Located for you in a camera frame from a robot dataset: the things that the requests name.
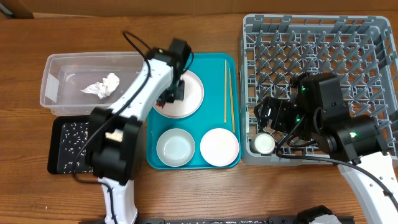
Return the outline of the grey bowl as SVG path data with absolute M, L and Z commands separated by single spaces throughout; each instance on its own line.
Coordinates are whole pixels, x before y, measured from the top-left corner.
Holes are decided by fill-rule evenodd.
M 159 137 L 156 153 L 165 165 L 181 167 L 192 159 L 195 153 L 195 141 L 184 129 L 169 129 Z

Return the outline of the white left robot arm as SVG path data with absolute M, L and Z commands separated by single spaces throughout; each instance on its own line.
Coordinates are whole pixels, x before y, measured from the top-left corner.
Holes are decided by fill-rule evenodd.
M 132 188 L 146 153 L 142 125 L 154 105 L 183 99 L 181 76 L 192 61 L 187 44 L 150 49 L 140 74 L 122 97 L 106 109 L 91 112 L 85 162 L 103 189 L 103 223 L 137 222 Z

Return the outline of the white cup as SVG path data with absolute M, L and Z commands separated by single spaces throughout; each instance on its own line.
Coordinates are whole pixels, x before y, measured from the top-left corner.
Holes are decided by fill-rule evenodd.
M 254 153 L 267 155 L 272 154 L 275 148 L 275 139 L 269 133 L 257 133 L 251 139 L 251 150 Z

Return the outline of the white napkin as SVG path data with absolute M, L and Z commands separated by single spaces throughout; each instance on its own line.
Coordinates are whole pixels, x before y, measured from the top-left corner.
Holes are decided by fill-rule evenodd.
M 114 92 L 119 86 L 120 79 L 115 73 L 110 73 L 106 78 L 103 78 L 102 82 L 96 82 L 90 84 L 85 89 L 81 90 L 83 93 L 93 94 L 99 97 L 99 99 L 106 98 Z

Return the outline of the red wrapper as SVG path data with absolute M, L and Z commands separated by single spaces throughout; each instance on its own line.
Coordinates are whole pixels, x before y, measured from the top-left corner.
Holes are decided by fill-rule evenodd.
M 163 108 L 163 107 L 165 106 L 165 101 L 164 101 L 164 100 L 158 100 L 158 101 L 156 102 L 156 105 L 159 106 L 159 107 L 161 107 L 161 108 Z

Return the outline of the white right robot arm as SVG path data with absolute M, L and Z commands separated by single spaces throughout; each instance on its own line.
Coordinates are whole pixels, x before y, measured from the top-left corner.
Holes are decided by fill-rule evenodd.
M 269 145 L 283 159 L 329 162 L 349 183 L 368 223 L 397 223 L 397 179 L 376 118 L 352 117 L 333 73 L 302 73 L 290 80 L 291 100 L 265 97 L 257 124 L 285 137 Z

